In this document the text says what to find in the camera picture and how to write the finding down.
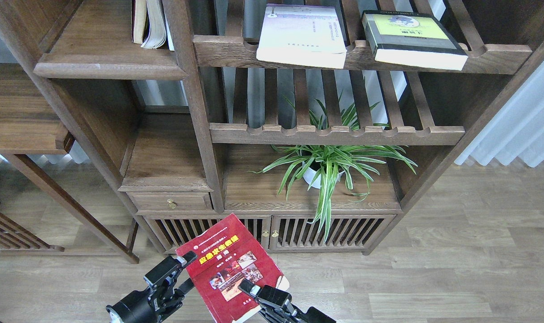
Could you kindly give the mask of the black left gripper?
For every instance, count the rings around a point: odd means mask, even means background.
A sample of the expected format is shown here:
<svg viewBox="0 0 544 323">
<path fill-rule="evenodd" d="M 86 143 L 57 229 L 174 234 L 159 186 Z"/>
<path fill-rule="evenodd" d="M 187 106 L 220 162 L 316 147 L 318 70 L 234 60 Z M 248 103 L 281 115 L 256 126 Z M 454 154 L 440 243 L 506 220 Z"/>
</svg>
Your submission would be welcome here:
<svg viewBox="0 0 544 323">
<path fill-rule="evenodd" d="M 172 258 L 168 256 L 144 276 L 149 285 L 139 292 L 134 290 L 106 311 L 112 323 L 161 323 L 182 306 L 184 296 L 195 286 L 191 278 L 175 288 L 184 268 L 197 259 L 193 251 Z"/>
</svg>

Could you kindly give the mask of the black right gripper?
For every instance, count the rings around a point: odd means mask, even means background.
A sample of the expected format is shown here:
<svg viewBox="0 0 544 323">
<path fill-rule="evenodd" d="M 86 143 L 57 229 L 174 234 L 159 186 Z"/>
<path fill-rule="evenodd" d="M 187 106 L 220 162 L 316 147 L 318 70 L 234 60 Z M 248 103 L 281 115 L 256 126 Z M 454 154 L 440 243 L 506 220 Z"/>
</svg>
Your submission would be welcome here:
<svg viewBox="0 0 544 323">
<path fill-rule="evenodd" d="M 269 323 L 335 323 L 315 307 L 309 307 L 306 313 L 294 306 L 292 295 L 272 286 L 260 288 L 250 280 L 243 279 L 238 286 L 241 292 L 254 298 L 260 306 L 259 314 Z"/>
</svg>

